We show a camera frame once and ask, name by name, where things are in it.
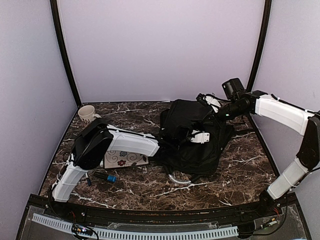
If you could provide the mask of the black student backpack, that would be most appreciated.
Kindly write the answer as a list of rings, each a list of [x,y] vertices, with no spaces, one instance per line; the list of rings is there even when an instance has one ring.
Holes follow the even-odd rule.
[[[213,175],[219,165],[220,156],[231,139],[235,128],[226,122],[221,124],[203,123],[204,117],[211,111],[218,112],[221,104],[213,100],[203,105],[198,101],[177,99],[170,108],[160,114],[160,130],[156,137],[160,148],[154,159],[163,165],[167,174],[179,171],[191,176],[195,183],[199,178]],[[185,143],[179,149],[170,147],[170,127],[179,124],[192,124],[194,129],[210,133],[209,142]]]

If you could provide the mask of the black marker with blue cap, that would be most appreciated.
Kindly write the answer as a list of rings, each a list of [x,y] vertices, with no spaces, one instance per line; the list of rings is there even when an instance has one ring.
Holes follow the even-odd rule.
[[[117,178],[113,175],[109,175],[109,174],[105,174],[102,172],[95,172],[93,174],[96,178],[99,178],[101,180],[107,181],[107,182],[111,182],[111,183],[115,183]]]

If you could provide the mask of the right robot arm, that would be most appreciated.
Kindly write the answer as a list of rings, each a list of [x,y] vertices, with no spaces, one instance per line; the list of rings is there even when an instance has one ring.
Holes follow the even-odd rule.
[[[228,103],[218,106],[212,94],[199,94],[197,100],[213,107],[214,116],[227,121],[252,114],[272,120],[299,134],[302,142],[294,160],[265,190],[266,198],[255,205],[255,213],[266,217],[275,208],[274,201],[282,197],[310,174],[320,163],[320,114],[293,106],[261,90],[233,92]]]

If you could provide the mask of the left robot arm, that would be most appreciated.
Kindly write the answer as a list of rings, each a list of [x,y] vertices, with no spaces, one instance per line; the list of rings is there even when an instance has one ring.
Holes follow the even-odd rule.
[[[88,171],[98,167],[107,152],[127,152],[155,158],[171,170],[210,175],[217,166],[214,131],[201,122],[165,126],[158,135],[117,128],[97,118],[75,139],[65,166],[50,189],[51,210],[60,218],[71,213],[65,203]]]

